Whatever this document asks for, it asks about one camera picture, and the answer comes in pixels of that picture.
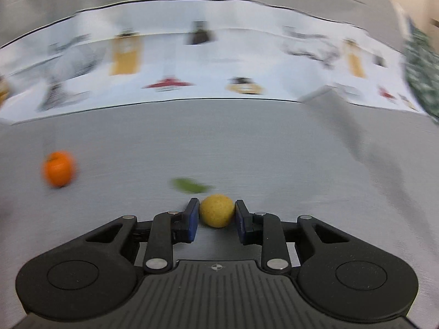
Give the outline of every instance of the green object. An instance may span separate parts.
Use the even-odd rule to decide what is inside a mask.
[[[424,110],[439,119],[439,56],[430,47],[429,37],[413,27],[405,49],[406,78]]]
[[[210,185],[197,183],[190,178],[174,178],[171,183],[175,189],[189,194],[206,193],[213,188]]]

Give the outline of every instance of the black gripper base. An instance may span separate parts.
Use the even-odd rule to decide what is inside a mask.
[[[320,313],[282,275],[253,260],[182,260],[165,274],[143,279],[138,291],[111,313],[82,322],[54,322],[29,314],[15,329],[409,329],[403,317],[357,324]]]

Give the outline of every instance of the green patterned fabric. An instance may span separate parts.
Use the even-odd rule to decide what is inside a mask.
[[[425,33],[415,27],[412,31],[405,49],[406,78],[425,111],[439,119],[439,55]]]

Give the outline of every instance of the yellow fruit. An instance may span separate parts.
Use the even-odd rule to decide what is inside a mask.
[[[223,228],[233,219],[235,204],[223,194],[212,194],[201,202],[201,219],[213,228]]]

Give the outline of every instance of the orange fruit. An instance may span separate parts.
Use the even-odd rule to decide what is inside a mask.
[[[42,172],[47,183],[53,187],[64,187],[75,175],[75,161],[65,151],[53,152],[43,163]]]

